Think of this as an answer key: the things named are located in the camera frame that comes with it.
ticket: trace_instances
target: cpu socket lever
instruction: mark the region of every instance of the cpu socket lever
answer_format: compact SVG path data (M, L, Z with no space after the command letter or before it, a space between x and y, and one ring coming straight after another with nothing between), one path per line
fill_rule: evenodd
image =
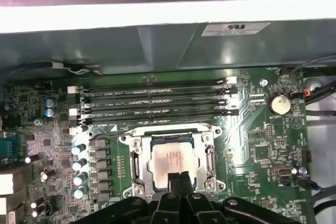
M123 197L141 197L167 191L167 174L188 171L195 191L210 195L226 189L216 178L214 139L223 130L206 123L144 126L118 137L128 145L132 186Z

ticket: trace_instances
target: capacitor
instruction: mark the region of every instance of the capacitor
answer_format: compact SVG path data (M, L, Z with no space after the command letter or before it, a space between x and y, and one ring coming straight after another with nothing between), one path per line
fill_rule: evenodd
M42 119L37 118L37 119L34 120L34 125L35 126L41 126L42 124L43 124Z
M16 109L16 106L14 104L11 104L11 103L10 104L5 104L4 109L6 111L13 111L13 110Z
M72 164L72 169L75 171L79 171L83 166L87 164L87 160L84 158L81 158L80 160L77 160Z
M30 207L35 209L37 208L38 206L40 206L41 204L44 203L44 197L38 197L35 201L33 201L31 204L30 204Z
M76 178L74 178L73 184L76 186L80 186L88 177L88 174L86 172L80 173L77 175Z
M307 171L307 169L306 169L305 167L300 167L300 168L299 168L299 174L300 174L301 176L304 176L304 175L307 175L307 174L308 174L308 171Z
M41 178L43 180L47 180L48 178L53 177L55 175L56 175L56 171L54 169L52 169L52 170L47 171L46 173L43 173L41 175Z
M38 154L35 154L35 155L32 155L32 156L26 157L25 158L25 163L30 164L30 163L36 162L40 159L41 159L41 157Z
M15 99L14 99L14 97L5 97L4 102L5 103L13 103L13 102L15 102Z
M52 100L52 99L47 99L47 100L44 101L44 105L47 108L53 108L57 105L57 102Z
M89 129L88 126L86 126L86 125L82 125L82 126L77 127L77 128L76 128L76 131L77 131L77 134L80 134L80 133L82 133L82 132L87 131L88 129Z
M81 153L82 151L84 151L86 149L86 145L84 144L79 144L79 145L76 145L75 147L73 147L71 149L71 153L73 155L78 155L79 153Z
M42 214L44 209L45 209L44 205L38 206L34 211L32 211L31 216L33 216L34 218L39 216L40 214Z
M83 195L86 193L86 187L80 186L77 188L77 190L74 192L73 196L76 199L81 199Z
M57 116L57 112L53 109L46 109L44 115L48 118L53 118L54 116Z
M286 115L291 109L291 102L284 93L276 93L268 99L268 109L274 115Z

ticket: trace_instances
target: white strip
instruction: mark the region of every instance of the white strip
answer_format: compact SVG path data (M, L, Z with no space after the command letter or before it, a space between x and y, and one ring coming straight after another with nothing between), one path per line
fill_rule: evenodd
M250 100L250 102L264 102L265 99L259 99L259 100Z
M250 94L250 97L263 97L264 94Z
M0 33L336 18L336 0L231 0L0 7Z

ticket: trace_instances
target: gray cable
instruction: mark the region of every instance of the gray cable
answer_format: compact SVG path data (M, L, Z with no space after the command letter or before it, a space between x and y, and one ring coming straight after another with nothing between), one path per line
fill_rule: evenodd
M312 64L315 64L315 63L318 63L318 62L321 62L321 61L325 61L325 60L331 60L331 59L334 59L336 58L336 54L331 54L331 55L327 55L327 56L322 56L320 58L316 58L316 59L312 59L312 60L308 60L306 61L305 63L295 67L291 73L289 74L289 79L292 81L293 84L295 84L299 89L303 90L304 87L303 85L298 82L295 78L295 73L299 70L301 70L302 68L305 68L309 65L312 65Z

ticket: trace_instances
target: screw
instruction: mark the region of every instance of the screw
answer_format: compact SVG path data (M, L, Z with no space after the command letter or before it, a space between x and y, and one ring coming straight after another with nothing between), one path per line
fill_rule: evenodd
M143 187L142 186L137 186L135 188L135 192L139 195L143 195L144 191L143 191Z
M268 84L268 80L266 80L266 79L261 79L259 84L260 84L260 86L262 86L262 87L266 87L267 84Z
M238 201L236 201L235 199L229 199L229 200L228 200L228 203L229 203L231 206L237 206L237 205L238 205Z
M134 140L133 140L133 142L132 142L132 146L133 146L134 148L137 148L137 147L139 147L140 145L141 145L141 142L140 142L139 139L134 139Z
M203 135L203 139L204 139L205 141L209 141L209 140L210 140L210 136L209 136L209 134L204 134L204 135Z
M193 198L194 198L194 199L200 199L200 198L201 198L201 195L200 195L200 194L193 194Z
M40 118L37 118L34 120L34 125L35 126L40 126L43 124L43 121Z
M209 181L205 184L205 186L206 186L206 188L211 189L211 188L214 187L214 183L212 183L212 181Z
M133 202L132 202L132 205L140 205L141 204L141 200L140 199L135 199Z
M168 195L167 195L167 198L168 198L168 199L175 199L175 197L176 197L176 196L175 196L174 194L168 194Z
M307 174L308 174L308 171L307 171L307 169L306 169L305 167L300 167L300 168L299 168L299 174L300 174L301 176L304 176L304 175L307 175Z

